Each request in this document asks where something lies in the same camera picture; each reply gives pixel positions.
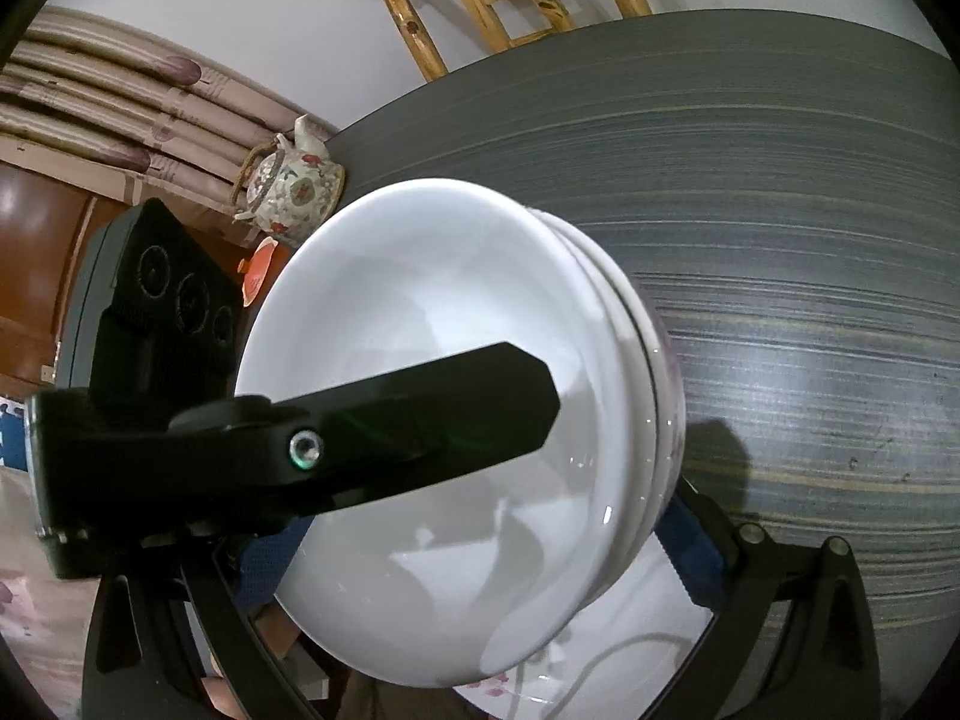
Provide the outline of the plain white bowl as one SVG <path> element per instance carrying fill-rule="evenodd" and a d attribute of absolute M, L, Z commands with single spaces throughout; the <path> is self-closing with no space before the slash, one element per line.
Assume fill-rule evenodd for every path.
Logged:
<path fill-rule="evenodd" d="M 617 273 L 491 188 L 415 179 L 299 248 L 236 388 L 384 383 L 320 429 L 332 512 L 278 585 L 324 650 L 387 683 L 509 670 L 619 580 L 658 513 L 658 417 Z"/>

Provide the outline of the white bowl with grey pattern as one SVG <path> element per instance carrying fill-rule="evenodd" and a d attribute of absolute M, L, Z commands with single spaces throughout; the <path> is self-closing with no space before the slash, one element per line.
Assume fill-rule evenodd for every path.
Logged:
<path fill-rule="evenodd" d="M 682 376 L 656 310 L 643 290 L 585 232 L 546 211 L 534 213 L 584 259 L 589 278 L 610 298 L 610 314 L 626 369 L 635 439 L 625 510 L 601 578 L 587 595 L 599 598 L 619 580 L 661 520 L 682 469 L 686 405 Z"/>

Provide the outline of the black induction cooktop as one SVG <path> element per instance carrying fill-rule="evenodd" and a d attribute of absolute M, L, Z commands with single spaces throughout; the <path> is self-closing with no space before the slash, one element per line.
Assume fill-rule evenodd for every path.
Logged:
<path fill-rule="evenodd" d="M 226 395 L 241 290 L 149 199 L 99 227 L 68 300 L 59 388 L 104 388 L 179 413 Z"/>

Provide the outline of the white plate with pink flowers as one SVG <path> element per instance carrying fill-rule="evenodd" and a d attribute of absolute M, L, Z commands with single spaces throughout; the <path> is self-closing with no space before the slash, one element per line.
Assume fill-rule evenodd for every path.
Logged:
<path fill-rule="evenodd" d="M 638 718 L 711 619 L 649 538 L 622 577 L 544 649 L 455 692 L 493 718 Z"/>

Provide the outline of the floral ceramic teapot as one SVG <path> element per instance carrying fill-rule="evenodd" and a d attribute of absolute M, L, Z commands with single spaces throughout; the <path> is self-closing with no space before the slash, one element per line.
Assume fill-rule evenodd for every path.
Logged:
<path fill-rule="evenodd" d="M 334 214 L 346 183 L 320 125 L 302 114 L 290 132 L 247 153 L 231 187 L 233 220 L 296 249 Z"/>

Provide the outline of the beige pleated curtain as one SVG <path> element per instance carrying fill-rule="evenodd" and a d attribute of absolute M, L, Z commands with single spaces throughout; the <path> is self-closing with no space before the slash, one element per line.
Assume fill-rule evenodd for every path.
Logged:
<path fill-rule="evenodd" d="M 228 223 L 245 158 L 327 122 L 192 50 L 78 10 L 37 13 L 2 67 L 2 158 L 135 205 Z"/>

